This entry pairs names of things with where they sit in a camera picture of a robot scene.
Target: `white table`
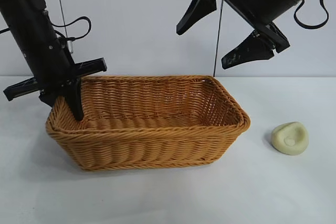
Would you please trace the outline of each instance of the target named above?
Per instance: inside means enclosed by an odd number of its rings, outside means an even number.
[[[0,87],[23,80],[1,77]],[[336,223],[336,78],[220,78],[251,128],[218,162],[184,169],[84,173],[45,133],[37,94],[0,95],[0,222],[99,224]],[[300,121],[310,145],[269,144]]]

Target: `pale yellow soap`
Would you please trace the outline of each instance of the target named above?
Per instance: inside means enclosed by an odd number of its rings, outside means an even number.
[[[285,123],[272,132],[272,145],[282,153],[299,155],[307,149],[308,144],[308,131],[302,123]]]

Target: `woven basket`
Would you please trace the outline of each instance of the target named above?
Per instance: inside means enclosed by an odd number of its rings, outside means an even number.
[[[85,118],[59,97],[47,132],[84,170],[210,164],[250,126],[247,114],[208,76],[86,77]]]

